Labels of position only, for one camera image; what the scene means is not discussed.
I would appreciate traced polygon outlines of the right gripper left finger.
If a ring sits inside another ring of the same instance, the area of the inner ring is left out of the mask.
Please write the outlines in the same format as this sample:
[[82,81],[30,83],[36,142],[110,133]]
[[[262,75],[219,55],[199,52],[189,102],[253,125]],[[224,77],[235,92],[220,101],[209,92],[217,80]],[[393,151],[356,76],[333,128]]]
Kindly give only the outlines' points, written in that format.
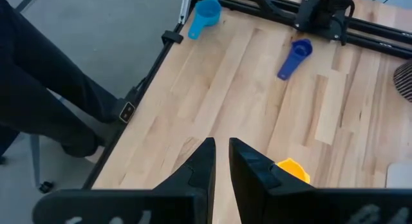
[[154,224],[212,224],[216,144],[206,138],[188,159],[154,188],[169,197],[154,212]]

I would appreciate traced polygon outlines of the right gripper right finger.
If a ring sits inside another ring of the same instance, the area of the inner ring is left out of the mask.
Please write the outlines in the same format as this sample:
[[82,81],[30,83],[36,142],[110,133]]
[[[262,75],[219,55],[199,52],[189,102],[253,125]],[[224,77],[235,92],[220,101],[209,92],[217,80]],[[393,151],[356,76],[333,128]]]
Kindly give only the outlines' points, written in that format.
[[242,224],[313,223],[313,187],[238,138],[229,140],[232,186]]

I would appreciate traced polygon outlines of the yellow plastic measuring cup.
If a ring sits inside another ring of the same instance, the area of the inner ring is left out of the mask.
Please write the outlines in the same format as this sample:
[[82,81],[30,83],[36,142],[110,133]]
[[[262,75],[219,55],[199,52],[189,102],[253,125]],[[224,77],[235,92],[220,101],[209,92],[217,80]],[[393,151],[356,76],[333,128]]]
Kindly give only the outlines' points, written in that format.
[[287,158],[286,160],[276,163],[276,165],[301,181],[310,183],[310,175],[292,158]]

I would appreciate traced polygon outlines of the small purple measuring cup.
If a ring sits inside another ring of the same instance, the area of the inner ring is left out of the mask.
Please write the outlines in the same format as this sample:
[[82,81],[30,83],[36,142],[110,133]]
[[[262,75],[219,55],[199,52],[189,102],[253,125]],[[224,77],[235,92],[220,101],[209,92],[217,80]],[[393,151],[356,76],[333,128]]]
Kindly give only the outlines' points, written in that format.
[[292,42],[291,49],[286,60],[277,73],[281,80],[288,80],[299,65],[313,52],[312,43],[309,39],[299,39]]

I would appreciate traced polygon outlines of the blue plastic measuring cup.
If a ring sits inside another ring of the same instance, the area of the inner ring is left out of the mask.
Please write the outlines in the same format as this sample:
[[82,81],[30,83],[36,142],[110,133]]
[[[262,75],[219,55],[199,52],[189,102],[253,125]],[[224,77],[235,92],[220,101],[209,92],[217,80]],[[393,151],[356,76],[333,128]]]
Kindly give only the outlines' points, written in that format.
[[207,26],[218,23],[221,5],[218,0],[201,0],[195,4],[194,20],[188,31],[188,38],[198,39],[202,30]]

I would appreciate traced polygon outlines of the grey chair leg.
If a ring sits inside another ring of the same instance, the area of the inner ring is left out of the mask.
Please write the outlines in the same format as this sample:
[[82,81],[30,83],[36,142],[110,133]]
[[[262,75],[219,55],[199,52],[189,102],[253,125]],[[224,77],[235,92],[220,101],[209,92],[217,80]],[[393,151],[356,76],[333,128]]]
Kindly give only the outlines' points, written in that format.
[[30,154],[34,186],[43,194],[51,192],[54,184],[47,181],[41,182],[40,139],[38,135],[30,135]]

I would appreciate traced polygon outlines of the green plant in striped pot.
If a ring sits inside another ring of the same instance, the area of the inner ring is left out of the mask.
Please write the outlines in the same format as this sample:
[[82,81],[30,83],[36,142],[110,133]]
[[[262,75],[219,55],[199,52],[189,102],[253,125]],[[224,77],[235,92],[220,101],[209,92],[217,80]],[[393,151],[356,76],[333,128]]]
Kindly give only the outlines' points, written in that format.
[[395,70],[393,82],[400,95],[412,103],[412,59]]

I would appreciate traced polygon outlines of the person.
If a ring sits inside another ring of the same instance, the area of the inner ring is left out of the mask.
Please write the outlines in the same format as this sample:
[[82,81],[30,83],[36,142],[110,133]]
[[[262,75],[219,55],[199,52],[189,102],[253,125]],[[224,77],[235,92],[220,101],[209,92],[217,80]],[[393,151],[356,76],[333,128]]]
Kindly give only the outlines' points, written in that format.
[[83,73],[7,0],[0,0],[0,127],[42,135],[97,162],[104,139],[57,99],[110,124],[118,99]]

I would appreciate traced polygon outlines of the black frame bracket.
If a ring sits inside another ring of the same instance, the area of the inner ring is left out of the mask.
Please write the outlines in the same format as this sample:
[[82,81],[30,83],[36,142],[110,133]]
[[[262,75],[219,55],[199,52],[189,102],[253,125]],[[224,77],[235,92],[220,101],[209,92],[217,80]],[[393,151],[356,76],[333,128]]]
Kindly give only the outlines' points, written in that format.
[[169,30],[166,30],[164,34],[161,36],[162,42],[164,45],[166,45],[168,42],[174,43],[177,42],[180,44],[183,41],[183,36],[180,35],[179,33],[172,32]]

